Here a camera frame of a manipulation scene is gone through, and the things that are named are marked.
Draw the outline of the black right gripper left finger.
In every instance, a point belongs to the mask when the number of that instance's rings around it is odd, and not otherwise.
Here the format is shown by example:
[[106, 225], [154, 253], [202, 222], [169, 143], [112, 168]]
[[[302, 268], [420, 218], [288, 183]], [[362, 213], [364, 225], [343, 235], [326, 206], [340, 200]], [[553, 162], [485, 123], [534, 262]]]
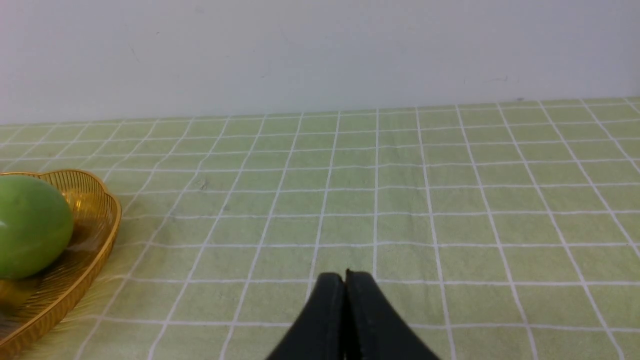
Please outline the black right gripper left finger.
[[343, 360], [345, 283], [338, 273], [321, 273], [304, 307], [268, 360]]

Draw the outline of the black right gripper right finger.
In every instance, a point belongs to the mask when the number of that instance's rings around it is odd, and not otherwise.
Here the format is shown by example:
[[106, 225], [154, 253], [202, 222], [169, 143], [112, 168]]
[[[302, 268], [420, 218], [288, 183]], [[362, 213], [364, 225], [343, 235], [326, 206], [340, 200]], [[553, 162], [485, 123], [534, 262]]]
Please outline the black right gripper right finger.
[[438, 360], [393, 308], [373, 276], [346, 272], [349, 303], [345, 321], [346, 360]]

